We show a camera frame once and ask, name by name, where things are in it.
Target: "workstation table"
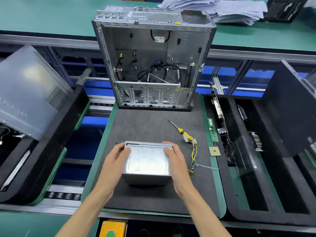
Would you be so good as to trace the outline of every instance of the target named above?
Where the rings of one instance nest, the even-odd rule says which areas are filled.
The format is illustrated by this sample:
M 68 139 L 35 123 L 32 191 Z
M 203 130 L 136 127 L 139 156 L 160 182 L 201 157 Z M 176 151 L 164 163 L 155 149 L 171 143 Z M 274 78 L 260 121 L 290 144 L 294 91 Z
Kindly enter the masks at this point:
M 156 7 L 156 3 L 113 0 L 0 0 L 0 3 L 0 43 L 75 48 L 83 51 L 99 50 L 91 24 L 91 20 L 95 17 L 95 10 L 102 9 L 105 5 Z M 286 59 L 294 63 L 314 65 L 316 64 L 315 40 L 316 32 L 297 20 L 291 24 L 257 22 L 251 27 L 218 25 L 208 57 L 270 62 Z M 93 187 L 95 174 L 98 171 L 103 150 L 115 121 L 116 112 L 117 107 L 114 105 L 85 188 L 69 187 L 67 190 L 72 191 L 71 193 L 82 193 L 82 200 L 85 199 Z M 168 126 L 168 120 L 166 121 L 166 128 L 174 131 L 176 135 L 176 130 L 172 126 Z M 217 168 L 216 158 L 211 158 L 211 166 Z M 216 192 L 214 198 L 217 199 L 213 203 L 216 206 L 215 212 L 218 217 L 223 217 L 226 212 L 226 205 L 219 173 L 216 170 L 211 172 L 215 184 L 212 189 Z M 54 223 L 50 227 L 53 229 L 52 233 L 56 233 L 56 230 L 66 222 L 69 215 L 73 214 L 79 205 L 79 201 L 50 199 L 44 199 L 36 206 L 1 204 L 0 209 L 16 212 L 1 212 L 0 215 L 1 220 L 6 219 L 5 222 L 2 222 L 3 224 L 10 223 L 10 220 L 12 220 L 10 218 L 25 221 L 30 217 L 36 219 L 41 228 L 47 225 L 45 223 L 51 222 Z M 99 217 L 192 223 L 192 220 L 186 214 L 166 214 L 163 211 L 131 211 L 108 208 L 104 209 Z M 305 227 L 228 221 L 223 221 L 223 224 L 227 227 L 316 232 L 315 228 Z M 27 229 L 28 225 L 31 224 L 25 221 L 23 225 Z M 93 226 L 91 236 L 96 232 L 97 225 L 98 221 Z M 36 231 L 41 233 L 43 229 L 38 228 Z

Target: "label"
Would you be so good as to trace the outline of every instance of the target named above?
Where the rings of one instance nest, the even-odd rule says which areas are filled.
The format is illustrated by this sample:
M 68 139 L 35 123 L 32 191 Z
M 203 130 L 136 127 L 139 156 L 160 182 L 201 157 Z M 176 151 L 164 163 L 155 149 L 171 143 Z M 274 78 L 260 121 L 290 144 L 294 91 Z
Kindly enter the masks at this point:
M 159 42 L 159 43 L 164 43 L 165 42 L 165 37 L 155 37 L 155 42 Z

